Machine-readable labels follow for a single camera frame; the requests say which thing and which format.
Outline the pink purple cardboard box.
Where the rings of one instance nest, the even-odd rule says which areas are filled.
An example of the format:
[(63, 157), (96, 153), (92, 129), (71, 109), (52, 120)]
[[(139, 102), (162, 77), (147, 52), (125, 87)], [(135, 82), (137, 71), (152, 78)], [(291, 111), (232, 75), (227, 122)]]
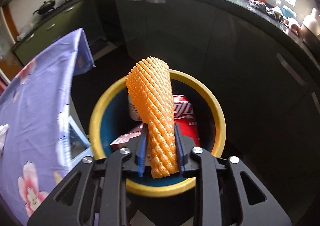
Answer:
[(135, 128), (133, 128), (127, 134), (123, 134), (123, 135), (119, 136), (117, 139), (112, 141), (112, 143), (110, 144), (111, 151), (114, 152), (118, 149), (126, 147), (127, 143), (129, 142), (129, 140), (131, 138), (135, 138), (135, 137), (140, 136), (142, 129), (143, 129), (143, 123), (141, 123), (138, 126), (136, 126)]

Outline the red crushed cola can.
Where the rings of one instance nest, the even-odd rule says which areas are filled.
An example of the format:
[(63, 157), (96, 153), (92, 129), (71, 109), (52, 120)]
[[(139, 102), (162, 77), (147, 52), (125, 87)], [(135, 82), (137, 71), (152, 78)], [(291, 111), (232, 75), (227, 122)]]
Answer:
[(193, 106), (184, 95), (174, 95), (174, 121), (179, 125), (181, 133), (193, 139), (200, 146), (199, 132)]

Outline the red white drink carton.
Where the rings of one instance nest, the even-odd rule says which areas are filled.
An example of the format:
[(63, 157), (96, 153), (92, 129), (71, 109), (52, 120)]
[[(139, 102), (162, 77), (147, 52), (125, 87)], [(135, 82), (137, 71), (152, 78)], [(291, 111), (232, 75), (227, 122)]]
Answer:
[(129, 104), (129, 115), (131, 117), (132, 120), (134, 121), (142, 121), (139, 112), (136, 108), (136, 106), (134, 105), (131, 96), (128, 94), (127, 95), (127, 99), (128, 99), (128, 104)]

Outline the orange foam fruit net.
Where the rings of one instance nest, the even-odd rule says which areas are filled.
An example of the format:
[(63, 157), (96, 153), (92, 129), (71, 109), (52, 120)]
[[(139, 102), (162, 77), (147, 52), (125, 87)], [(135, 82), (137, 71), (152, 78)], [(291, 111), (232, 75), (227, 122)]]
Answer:
[(144, 123), (153, 178), (178, 172), (174, 135), (174, 101), (169, 66), (159, 58), (140, 60), (126, 77), (126, 87)]

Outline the green lower kitchen cabinets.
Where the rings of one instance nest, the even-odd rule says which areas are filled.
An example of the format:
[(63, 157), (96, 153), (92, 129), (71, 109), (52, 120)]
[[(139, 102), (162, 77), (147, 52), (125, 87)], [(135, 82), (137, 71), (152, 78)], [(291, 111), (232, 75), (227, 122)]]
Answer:
[(203, 82), (219, 100), (227, 139), (256, 166), (270, 156), (319, 170), (319, 62), (301, 39), (245, 0), (74, 0), (15, 47), (21, 63), (68, 29), (83, 28), (127, 56), (155, 56)]

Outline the purple floral tablecloth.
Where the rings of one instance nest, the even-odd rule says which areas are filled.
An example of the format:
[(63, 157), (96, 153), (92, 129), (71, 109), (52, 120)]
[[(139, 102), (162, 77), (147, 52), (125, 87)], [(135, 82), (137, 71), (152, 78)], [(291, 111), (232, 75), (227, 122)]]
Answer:
[(14, 77), (1, 95), (1, 197), (22, 224), (72, 169), (69, 105), (75, 75), (94, 65), (82, 29), (58, 39)]

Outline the crumpled white tissue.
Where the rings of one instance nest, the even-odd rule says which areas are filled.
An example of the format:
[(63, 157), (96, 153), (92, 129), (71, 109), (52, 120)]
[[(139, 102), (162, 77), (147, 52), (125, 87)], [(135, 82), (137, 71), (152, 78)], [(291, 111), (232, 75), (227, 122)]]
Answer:
[(0, 126), (0, 154), (3, 154), (4, 144), (9, 127), (10, 126), (8, 124)]

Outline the gas stove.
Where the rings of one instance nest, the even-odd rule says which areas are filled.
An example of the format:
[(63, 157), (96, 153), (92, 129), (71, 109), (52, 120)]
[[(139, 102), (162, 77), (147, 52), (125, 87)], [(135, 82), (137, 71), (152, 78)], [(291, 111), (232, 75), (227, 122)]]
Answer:
[(74, 8), (77, 6), (79, 3), (83, 2), (84, 0), (67, 0), (67, 1), (60, 1), (57, 4), (55, 4), (52, 8), (47, 10), (45, 13), (40, 14), (39, 11), (40, 9), (37, 9), (36, 11), (33, 12), (34, 16), (40, 16), (42, 18), (49, 17), (49, 16), (54, 16), (58, 13), (61, 13), (63, 11), (66, 11), (69, 8)]

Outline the black wok with lid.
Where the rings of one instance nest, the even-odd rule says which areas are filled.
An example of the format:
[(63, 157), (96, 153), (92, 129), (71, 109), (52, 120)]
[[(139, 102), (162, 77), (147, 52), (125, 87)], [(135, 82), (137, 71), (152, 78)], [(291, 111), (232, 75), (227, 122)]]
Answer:
[(43, 5), (40, 6), (39, 9), (37, 9), (36, 11), (33, 12), (33, 15), (38, 13), (39, 15), (44, 15), (47, 12), (49, 12), (50, 10), (53, 10), (55, 7), (56, 1), (55, 0), (48, 0), (48, 1), (44, 1)]

